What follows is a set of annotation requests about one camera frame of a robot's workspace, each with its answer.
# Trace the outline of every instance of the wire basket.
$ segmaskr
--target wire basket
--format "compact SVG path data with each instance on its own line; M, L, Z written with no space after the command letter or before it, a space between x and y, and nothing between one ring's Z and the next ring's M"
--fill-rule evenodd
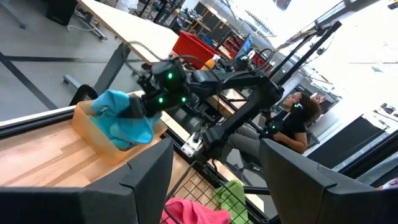
M211 210L217 211L225 208L225 203L230 201L229 199L235 199L235 204L229 204L230 209L226 209L231 215L230 224L263 224L268 223L267 220L261 220L256 214L254 214L248 207L246 206L245 201L241 201L235 196L232 191L229 190L225 186L225 184L220 181L220 179L216 178L216 175L213 171L208 168L208 164L205 166L200 162L194 162L191 166L187 169L187 171L182 175L182 177L178 180L175 187L170 191L168 196L166 197L166 201L170 200L174 197L179 197L187 200L191 200L193 202L200 203L204 205L206 208ZM227 197L224 198L221 203L224 204L224 208L221 208L220 200L216 199L215 194L215 187L211 185L202 175L200 175L196 170L202 170L207 174L208 180L213 183L216 183L219 187L218 190L224 191L227 193ZM167 214L163 216L161 219L161 224L188 224L182 223L181 221L177 220L168 210L167 207L164 207L164 212Z

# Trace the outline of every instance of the pink cloth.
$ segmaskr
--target pink cloth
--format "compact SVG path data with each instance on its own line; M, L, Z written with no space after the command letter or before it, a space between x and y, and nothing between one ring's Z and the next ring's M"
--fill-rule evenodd
M166 208L180 224L229 224L230 221L227 210L213 211L200 203L178 197L171 198ZM165 211L160 223L175 224Z

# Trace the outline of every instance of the blue towel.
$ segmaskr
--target blue towel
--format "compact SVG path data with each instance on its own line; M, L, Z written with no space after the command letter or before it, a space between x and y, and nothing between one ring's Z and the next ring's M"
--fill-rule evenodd
M95 117L90 116L90 119L122 151L150 143L154 138L152 127L161 116L158 113L153 118L118 118L117 115L129 106L129 96L115 90L106 90L91 105Z

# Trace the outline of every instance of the dark hair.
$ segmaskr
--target dark hair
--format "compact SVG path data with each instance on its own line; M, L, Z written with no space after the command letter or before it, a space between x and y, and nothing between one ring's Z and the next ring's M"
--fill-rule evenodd
M300 104L303 106L304 122L315 120L320 116L321 108L319 104L304 93L301 93Z

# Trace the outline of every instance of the tan box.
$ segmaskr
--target tan box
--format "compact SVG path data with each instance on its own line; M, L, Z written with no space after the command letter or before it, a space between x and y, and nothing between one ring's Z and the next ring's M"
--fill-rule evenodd
M105 136L105 134L88 117L94 116L90 105L91 101L79 102L75 108L75 114L72 119L73 129L87 142L87 144L109 165L115 165L138 152L145 144L134 146L132 149L123 152L114 146L114 144ZM159 138L165 133L167 125L159 120L154 126L154 138Z

